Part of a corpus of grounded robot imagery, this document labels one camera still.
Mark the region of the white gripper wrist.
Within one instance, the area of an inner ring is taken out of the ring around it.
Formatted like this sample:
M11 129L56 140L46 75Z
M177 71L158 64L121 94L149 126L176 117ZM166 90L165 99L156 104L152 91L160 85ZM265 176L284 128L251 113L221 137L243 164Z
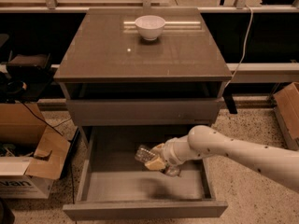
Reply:
M164 160L172 166L179 166L195 157L195 151L191 149L187 136L172 138L165 143L153 147L151 150L154 153L162 151ZM166 167L165 162L160 157L147 161L145 166L151 171L161 171Z

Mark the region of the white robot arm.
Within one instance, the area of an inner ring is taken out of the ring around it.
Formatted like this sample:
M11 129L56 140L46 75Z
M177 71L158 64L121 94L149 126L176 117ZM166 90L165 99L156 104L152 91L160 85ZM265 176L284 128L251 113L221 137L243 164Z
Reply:
M208 126L194 126L187 135L170 139L151 152L153 157L145 162L151 171L179 167L186 161L218 155L242 164L288 189L299 191L298 151L237 140Z

